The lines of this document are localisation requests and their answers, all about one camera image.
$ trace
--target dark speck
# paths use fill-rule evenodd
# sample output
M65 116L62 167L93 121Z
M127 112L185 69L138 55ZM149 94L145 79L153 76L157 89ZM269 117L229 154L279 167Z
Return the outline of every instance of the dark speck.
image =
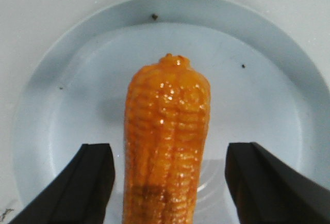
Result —
M0 222L3 222L6 218L6 215L8 215L10 212L14 211L14 209L6 209L1 215L0 215Z
M157 14L155 14L155 13L153 13L152 15L151 15L151 17L153 18L153 20L157 20L157 18L158 18L158 15Z

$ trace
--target corn on the cob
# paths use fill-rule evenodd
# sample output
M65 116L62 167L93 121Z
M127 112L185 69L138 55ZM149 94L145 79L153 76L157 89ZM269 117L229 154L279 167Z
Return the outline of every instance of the corn on the cob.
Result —
M192 224L210 85L167 54L133 77L125 109L123 224Z

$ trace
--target cooked corn cob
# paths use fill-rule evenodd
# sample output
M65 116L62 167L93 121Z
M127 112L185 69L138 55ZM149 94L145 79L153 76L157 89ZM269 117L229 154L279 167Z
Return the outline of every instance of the cooked corn cob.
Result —
M210 85L167 54L133 77L125 110L123 224L192 224Z

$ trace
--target white plate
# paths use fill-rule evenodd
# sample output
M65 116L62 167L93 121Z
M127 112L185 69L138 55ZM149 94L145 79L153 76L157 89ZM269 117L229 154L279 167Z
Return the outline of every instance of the white plate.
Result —
M229 142L257 141L330 187L328 89L284 32L225 1L134 0L72 28L33 74L14 129L14 170L24 204L82 143L109 142L117 174L105 223L120 223L127 85L139 68L166 53L189 57L211 83L195 224L238 223L223 173Z

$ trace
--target black clamp jaw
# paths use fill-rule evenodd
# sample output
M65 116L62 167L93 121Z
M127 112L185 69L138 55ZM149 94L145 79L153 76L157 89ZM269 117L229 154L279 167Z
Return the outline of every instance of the black clamp jaw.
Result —
M225 177L241 224L330 224L330 191L255 142L229 144Z
M109 144L83 144L70 163L9 224L102 224L114 182Z

